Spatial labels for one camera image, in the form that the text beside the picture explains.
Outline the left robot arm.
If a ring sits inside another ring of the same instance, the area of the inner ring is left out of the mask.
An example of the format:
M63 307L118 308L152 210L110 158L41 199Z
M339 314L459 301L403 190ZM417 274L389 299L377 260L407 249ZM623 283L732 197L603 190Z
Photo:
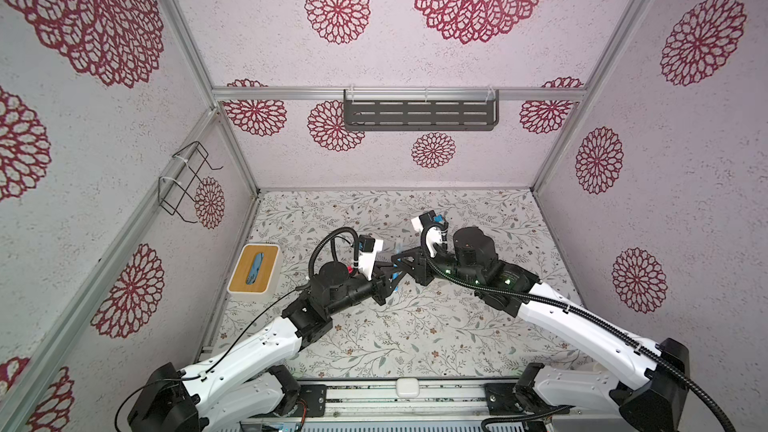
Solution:
M328 332L335 314L368 299L385 304L402 278L398 267L383 262L371 276L352 275L338 261L325 264L259 332L196 364L157 368L131 395L129 429L214 431L253 415L291 412L300 387L284 361Z

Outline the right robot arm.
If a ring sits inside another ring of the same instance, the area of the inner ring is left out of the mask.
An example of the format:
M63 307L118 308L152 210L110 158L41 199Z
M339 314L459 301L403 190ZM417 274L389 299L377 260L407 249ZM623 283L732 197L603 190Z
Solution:
M468 288L491 308L546 329L585 352L597 371L567 371L534 362L514 385L512 422L541 421L581 408L623 419L636 431L677 430L688 392L688 349L631 334L591 314L536 274L499 258L477 227L459 229L452 250L446 228L420 233L418 246L396 254L397 271L422 285L435 278Z

